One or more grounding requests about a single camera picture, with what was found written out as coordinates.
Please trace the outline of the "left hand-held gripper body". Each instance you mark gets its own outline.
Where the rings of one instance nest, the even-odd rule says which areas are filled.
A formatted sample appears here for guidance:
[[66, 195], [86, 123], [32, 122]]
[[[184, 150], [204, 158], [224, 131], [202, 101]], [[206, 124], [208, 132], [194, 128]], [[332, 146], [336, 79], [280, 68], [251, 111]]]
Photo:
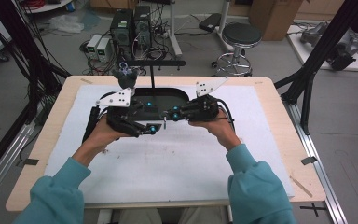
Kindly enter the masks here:
[[145, 131], [143, 124], [130, 120], [127, 115], [131, 105], [131, 88], [108, 94], [96, 101], [96, 105], [107, 107], [107, 124], [115, 131], [139, 137]]

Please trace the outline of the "person's left hand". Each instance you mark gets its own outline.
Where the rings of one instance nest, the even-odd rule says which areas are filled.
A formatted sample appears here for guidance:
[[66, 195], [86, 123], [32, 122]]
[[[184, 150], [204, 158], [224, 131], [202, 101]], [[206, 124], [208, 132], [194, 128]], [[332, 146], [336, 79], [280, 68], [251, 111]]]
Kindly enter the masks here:
[[112, 129], [107, 124], [107, 116], [103, 115], [81, 148], [87, 153], [98, 154], [121, 137], [128, 137], [128, 135]]

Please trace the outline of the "white-legged desk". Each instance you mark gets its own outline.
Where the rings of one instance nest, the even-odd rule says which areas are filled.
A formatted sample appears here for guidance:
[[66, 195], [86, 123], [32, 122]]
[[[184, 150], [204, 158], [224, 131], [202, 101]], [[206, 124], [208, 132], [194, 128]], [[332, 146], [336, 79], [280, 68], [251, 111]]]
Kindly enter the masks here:
[[[175, 57], [181, 58], [183, 55], [183, 52], [181, 51], [179, 43], [175, 36], [175, 32], [178, 31], [178, 29], [175, 28], [175, 3], [176, 3], [176, 0], [169, 0], [169, 2], [170, 2], [170, 28], [168, 29], [168, 35], [169, 35], [169, 39], [171, 41], [171, 45], [172, 45], [172, 49], [173, 49]], [[230, 47], [228, 44], [226, 44], [223, 41], [223, 30], [226, 26], [227, 14], [228, 14], [230, 2], [231, 2], [231, 0], [223, 0], [222, 10], [221, 10], [221, 20], [220, 20], [219, 25], [214, 28], [219, 39], [221, 40], [221, 42], [224, 44], [226, 50], [228, 50], [228, 51], [232, 51], [233, 48]]]

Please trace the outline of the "black metal frame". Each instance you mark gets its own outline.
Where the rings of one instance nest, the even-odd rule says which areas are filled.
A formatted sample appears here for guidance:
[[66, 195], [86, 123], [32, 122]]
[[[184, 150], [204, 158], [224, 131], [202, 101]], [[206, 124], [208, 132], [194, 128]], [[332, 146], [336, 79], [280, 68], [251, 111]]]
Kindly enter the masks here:
[[304, 64], [291, 76], [274, 83], [276, 89], [290, 84], [289, 89], [281, 95], [282, 100], [289, 105], [295, 105], [300, 94], [303, 94], [299, 123], [306, 135], [310, 134], [309, 115], [313, 80], [327, 56], [333, 52], [334, 46], [357, 18], [358, 0], [345, 0]]

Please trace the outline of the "black stand with oval tray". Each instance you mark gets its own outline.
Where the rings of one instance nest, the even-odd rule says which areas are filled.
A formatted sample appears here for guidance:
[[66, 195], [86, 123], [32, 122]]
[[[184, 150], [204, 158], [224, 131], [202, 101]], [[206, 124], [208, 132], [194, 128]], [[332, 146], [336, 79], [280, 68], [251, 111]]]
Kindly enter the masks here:
[[[166, 109], [177, 105], [180, 106], [189, 100], [188, 95], [176, 88], [157, 88], [155, 85], [154, 67], [158, 66], [185, 66], [185, 61], [122, 61], [127, 63], [131, 69], [140, 70], [148, 66], [150, 69], [151, 87], [150, 88], [136, 88], [131, 89], [131, 105], [128, 109], [127, 115], [132, 120], [158, 120], [160, 114]], [[158, 113], [144, 112], [144, 105], [147, 102], [152, 102], [158, 106]]]

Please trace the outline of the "white power supply unit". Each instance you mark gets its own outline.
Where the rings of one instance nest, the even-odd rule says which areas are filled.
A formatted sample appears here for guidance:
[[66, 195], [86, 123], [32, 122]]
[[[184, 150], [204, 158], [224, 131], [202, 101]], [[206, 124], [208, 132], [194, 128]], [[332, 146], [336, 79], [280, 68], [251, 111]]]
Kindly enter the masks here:
[[98, 59], [101, 63], [107, 63], [111, 57], [110, 40], [107, 37], [103, 37], [97, 47]]
[[101, 40], [101, 35], [94, 35], [86, 45], [88, 53], [95, 53]]

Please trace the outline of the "aluminium rail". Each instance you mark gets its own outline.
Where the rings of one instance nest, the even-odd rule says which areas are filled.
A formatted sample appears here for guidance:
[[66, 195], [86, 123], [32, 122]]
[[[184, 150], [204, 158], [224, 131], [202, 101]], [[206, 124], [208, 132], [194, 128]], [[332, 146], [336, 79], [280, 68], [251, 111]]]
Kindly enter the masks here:
[[290, 119], [292, 120], [296, 132], [301, 140], [303, 147], [309, 157], [314, 157], [313, 167], [316, 171], [317, 176], [323, 186], [326, 198], [324, 200], [326, 210], [334, 224], [348, 224], [345, 214], [339, 204], [336, 193], [329, 181], [328, 175], [324, 169], [323, 163], [319, 157], [316, 146], [314, 145], [311, 136], [306, 134], [304, 129], [300, 125], [301, 113], [296, 105], [289, 105], [288, 103], [283, 104]]
[[23, 125], [14, 137], [8, 142], [8, 146], [4, 147], [4, 153], [0, 158], [0, 184], [7, 175], [10, 167], [16, 158], [20, 155], [21, 150], [25, 147], [28, 140], [34, 132], [35, 125], [30, 123]]

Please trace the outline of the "open cardboard box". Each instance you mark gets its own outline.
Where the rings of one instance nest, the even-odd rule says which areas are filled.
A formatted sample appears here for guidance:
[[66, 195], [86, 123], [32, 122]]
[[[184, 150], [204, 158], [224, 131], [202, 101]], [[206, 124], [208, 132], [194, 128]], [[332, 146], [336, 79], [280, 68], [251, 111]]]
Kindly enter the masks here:
[[304, 0], [253, 0], [249, 22], [262, 33], [264, 41], [281, 41]]

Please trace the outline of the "black round stool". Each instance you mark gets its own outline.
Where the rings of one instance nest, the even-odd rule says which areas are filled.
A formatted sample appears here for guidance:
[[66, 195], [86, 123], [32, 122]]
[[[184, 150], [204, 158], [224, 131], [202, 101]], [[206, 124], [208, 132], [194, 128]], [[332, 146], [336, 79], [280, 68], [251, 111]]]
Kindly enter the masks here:
[[262, 39], [261, 31], [250, 24], [232, 22], [223, 29], [222, 39], [233, 48], [233, 51], [220, 55], [212, 62], [212, 67], [217, 73], [250, 77], [253, 68], [245, 55], [245, 50], [259, 44]]

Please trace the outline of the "grey and white plush toy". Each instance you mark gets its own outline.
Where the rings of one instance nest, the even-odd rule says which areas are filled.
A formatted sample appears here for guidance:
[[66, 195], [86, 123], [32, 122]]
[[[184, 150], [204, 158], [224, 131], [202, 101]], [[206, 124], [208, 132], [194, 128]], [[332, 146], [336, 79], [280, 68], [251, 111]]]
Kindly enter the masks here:
[[118, 65], [118, 70], [114, 70], [112, 74], [122, 89], [133, 89], [139, 72], [137, 69], [131, 69], [127, 63], [121, 62]]

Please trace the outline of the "black power adapter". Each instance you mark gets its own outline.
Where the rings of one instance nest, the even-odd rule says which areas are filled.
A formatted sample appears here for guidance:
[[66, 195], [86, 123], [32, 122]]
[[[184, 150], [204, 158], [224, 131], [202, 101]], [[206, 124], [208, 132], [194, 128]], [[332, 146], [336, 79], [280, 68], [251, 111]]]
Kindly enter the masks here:
[[200, 22], [199, 28], [210, 33], [215, 29], [217, 25], [220, 24], [220, 20], [220, 13], [211, 14], [208, 18]]

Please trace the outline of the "white floor board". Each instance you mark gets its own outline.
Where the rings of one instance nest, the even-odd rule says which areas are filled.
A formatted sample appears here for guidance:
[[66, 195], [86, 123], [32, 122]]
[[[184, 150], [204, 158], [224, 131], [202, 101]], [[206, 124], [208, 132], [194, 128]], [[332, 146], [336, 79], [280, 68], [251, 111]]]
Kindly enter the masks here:
[[[298, 59], [301, 61], [302, 64], [304, 64], [305, 61], [309, 58], [310, 53], [313, 50], [313, 46], [309, 43], [302, 43], [300, 41], [301, 34], [302, 31], [300, 27], [298, 27], [297, 25], [291, 25], [287, 32], [287, 38], [291, 43], [292, 47], [294, 48]], [[353, 55], [353, 58], [355, 59], [355, 61], [349, 64], [345, 68], [345, 71], [358, 72], [358, 53], [355, 53]]]

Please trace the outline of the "person's legs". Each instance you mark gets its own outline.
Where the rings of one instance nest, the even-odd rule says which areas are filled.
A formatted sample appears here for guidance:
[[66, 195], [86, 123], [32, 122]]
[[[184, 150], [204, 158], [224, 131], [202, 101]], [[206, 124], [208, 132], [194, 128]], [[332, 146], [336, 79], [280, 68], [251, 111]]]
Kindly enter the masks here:
[[[118, 224], [163, 224], [157, 208], [125, 209], [120, 211]], [[224, 206], [186, 207], [177, 224], [228, 224]]]

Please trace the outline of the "white foam mat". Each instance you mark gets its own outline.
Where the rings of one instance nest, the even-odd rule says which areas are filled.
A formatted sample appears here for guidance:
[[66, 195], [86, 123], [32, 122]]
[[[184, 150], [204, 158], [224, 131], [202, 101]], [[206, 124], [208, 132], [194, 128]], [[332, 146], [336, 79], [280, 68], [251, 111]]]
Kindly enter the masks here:
[[[294, 196], [289, 175], [252, 86], [222, 86], [213, 96], [227, 103], [237, 136], [257, 161], [265, 161]], [[178, 203], [227, 201], [232, 174], [226, 150], [216, 138], [184, 121], [167, 121], [166, 130], [126, 137], [91, 162], [80, 184], [84, 201], [97, 203]]]

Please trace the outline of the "clear plastic bag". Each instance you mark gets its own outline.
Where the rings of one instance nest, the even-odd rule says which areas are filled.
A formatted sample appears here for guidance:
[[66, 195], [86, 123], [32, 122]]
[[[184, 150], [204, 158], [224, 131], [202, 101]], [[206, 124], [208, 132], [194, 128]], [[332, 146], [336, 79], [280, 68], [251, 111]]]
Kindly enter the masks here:
[[84, 24], [78, 21], [78, 16], [61, 15], [49, 20], [51, 29], [71, 34], [79, 34], [84, 29]]

